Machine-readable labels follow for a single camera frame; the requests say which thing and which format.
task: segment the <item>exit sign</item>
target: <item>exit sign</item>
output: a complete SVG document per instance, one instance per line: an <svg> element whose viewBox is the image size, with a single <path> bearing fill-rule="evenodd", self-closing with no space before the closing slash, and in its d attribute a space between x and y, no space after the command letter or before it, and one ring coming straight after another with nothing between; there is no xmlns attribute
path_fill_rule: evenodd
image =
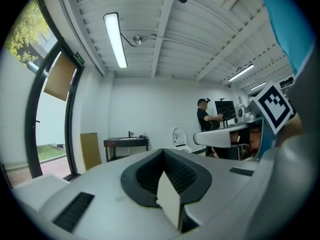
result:
<svg viewBox="0 0 320 240"><path fill-rule="evenodd" d="M80 56L78 52L74 55L74 57L82 66L85 64L85 60Z"/></svg>

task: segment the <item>tree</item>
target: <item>tree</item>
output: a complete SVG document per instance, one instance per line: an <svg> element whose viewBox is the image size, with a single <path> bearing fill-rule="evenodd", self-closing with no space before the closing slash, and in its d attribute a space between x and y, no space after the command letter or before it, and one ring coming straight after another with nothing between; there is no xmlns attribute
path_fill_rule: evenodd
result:
<svg viewBox="0 0 320 240"><path fill-rule="evenodd" d="M19 49L31 43L39 42L39 35L46 36L49 26L43 17L37 0L30 0L14 22L6 40L5 47L25 66L28 62L34 62L38 57L24 52L19 55Z"/></svg>

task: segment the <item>desk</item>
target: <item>desk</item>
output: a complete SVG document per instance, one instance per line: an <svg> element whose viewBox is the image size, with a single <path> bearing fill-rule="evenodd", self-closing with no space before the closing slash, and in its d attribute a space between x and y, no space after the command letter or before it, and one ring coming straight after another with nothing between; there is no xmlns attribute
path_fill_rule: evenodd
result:
<svg viewBox="0 0 320 240"><path fill-rule="evenodd" d="M106 162L114 161L118 158L125 158L127 156L116 156L116 148L130 148L130 147L143 147L145 146L145 150L149 150L149 138L146 136L145 138L136 137L132 138L109 138L103 141L103 145L105 148L105 157ZM113 156L109 158L108 148L113 148Z"/></svg>

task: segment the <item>hand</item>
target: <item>hand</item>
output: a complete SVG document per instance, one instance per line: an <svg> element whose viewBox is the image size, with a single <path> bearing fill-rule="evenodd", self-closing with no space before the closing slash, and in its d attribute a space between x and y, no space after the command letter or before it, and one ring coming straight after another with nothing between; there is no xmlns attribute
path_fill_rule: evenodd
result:
<svg viewBox="0 0 320 240"><path fill-rule="evenodd" d="M222 122L224 120L224 114L219 114L217 117L216 117L216 120L218 122Z"/></svg>

